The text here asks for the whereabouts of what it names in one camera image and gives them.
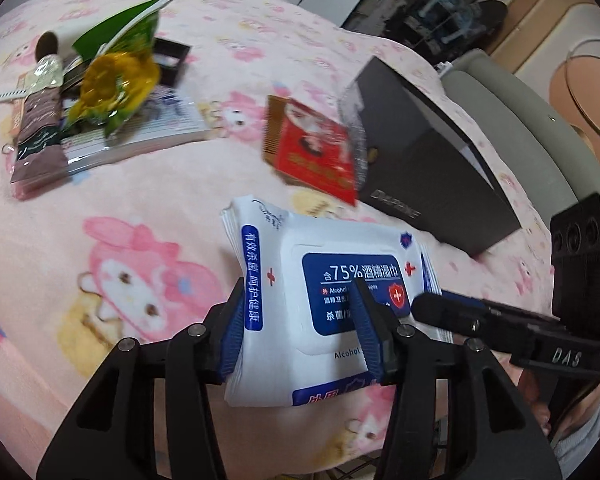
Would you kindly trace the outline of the operator hand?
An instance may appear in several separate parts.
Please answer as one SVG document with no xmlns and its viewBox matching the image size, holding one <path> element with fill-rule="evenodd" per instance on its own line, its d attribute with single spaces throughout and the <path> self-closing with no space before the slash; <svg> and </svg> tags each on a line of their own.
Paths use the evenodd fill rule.
<svg viewBox="0 0 600 480">
<path fill-rule="evenodd" d="M 494 356 L 522 394 L 544 436 L 547 437 L 550 430 L 552 430 L 548 404 L 550 404 L 550 399 L 555 392 L 557 378 L 542 372 L 542 370 L 516 367 L 510 362 L 508 354 L 495 352 Z"/>
</svg>

